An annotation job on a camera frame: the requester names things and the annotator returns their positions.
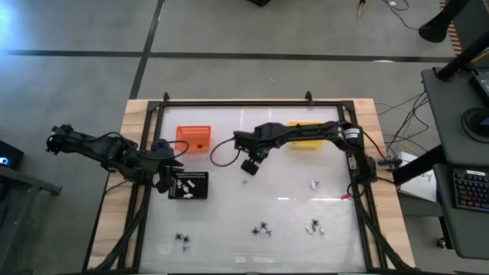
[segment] orange box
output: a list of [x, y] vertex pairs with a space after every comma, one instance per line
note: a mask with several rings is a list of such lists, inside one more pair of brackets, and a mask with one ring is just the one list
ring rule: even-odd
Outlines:
[[[211, 147], [210, 126], [178, 126], [176, 128], [176, 140], [189, 143], [187, 153], [207, 152]], [[175, 143], [175, 150], [184, 151], [186, 144]]]

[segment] concrete floor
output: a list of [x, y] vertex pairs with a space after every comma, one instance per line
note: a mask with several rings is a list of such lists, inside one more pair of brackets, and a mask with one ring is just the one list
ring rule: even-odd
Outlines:
[[[438, 0], [410, 0], [412, 26], [435, 15]], [[356, 18], [355, 0], [273, 0], [259, 9], [245, 0], [166, 0], [152, 51], [200, 53], [311, 53], [386, 57], [452, 57], [449, 42], [429, 44], [406, 29], [380, 0]], [[157, 0], [0, 0], [0, 49], [142, 51]], [[34, 223], [18, 252], [19, 267], [36, 274], [79, 271], [107, 173], [74, 154], [46, 153], [53, 125], [71, 124], [93, 135], [117, 131], [139, 58], [0, 55], [0, 139], [26, 154], [22, 171], [62, 185], [60, 197], [41, 196]], [[364, 61], [192, 60], [150, 58], [139, 99], [374, 98], [397, 104], [423, 91], [420, 70], [440, 63]], [[378, 105], [377, 110], [386, 107]], [[419, 116], [433, 124], [429, 106]], [[405, 113], [380, 116], [393, 134]], [[407, 134], [421, 128], [413, 122]], [[430, 149], [429, 130], [414, 138]], [[423, 270], [482, 271], [433, 248], [435, 218], [406, 219], [417, 266]]]

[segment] keyboard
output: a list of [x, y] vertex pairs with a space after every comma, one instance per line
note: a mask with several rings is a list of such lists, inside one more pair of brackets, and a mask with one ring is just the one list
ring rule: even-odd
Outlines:
[[489, 212], [489, 176], [484, 175], [480, 172], [453, 172], [455, 207]]

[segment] yellow box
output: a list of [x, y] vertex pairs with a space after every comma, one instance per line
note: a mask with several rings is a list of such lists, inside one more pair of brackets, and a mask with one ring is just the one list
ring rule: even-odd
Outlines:
[[[292, 121], [289, 122], [289, 126], [295, 126], [295, 125], [319, 125], [322, 124], [323, 122], [297, 122], [297, 121]], [[322, 141], [291, 141], [288, 142], [289, 146], [293, 149], [317, 149], [320, 148], [324, 145], [325, 140]]]

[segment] black desk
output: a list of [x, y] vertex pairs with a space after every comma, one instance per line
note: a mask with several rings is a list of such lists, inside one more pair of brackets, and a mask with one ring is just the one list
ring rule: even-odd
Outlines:
[[472, 140], [461, 127], [466, 110], [485, 105], [469, 83], [471, 73], [458, 72], [449, 82], [438, 79], [433, 70], [423, 70], [421, 75], [442, 144], [394, 171], [394, 182], [405, 183], [434, 169], [447, 248], [463, 258], [489, 259], [489, 214], [454, 207], [450, 170], [450, 165], [489, 170], [489, 144]]
[[61, 193], [61, 187], [54, 186], [42, 180], [25, 176], [17, 171], [0, 167], [0, 184], [8, 187], [8, 198], [0, 202], [0, 274], [8, 273], [9, 257], [18, 241], [21, 227], [26, 224], [31, 214], [31, 207], [41, 190], [48, 191], [53, 196]]
[[489, 259], [489, 214], [457, 209], [453, 205], [452, 169], [446, 164], [433, 167], [437, 192], [442, 206], [446, 230], [445, 242], [458, 256], [471, 259]]

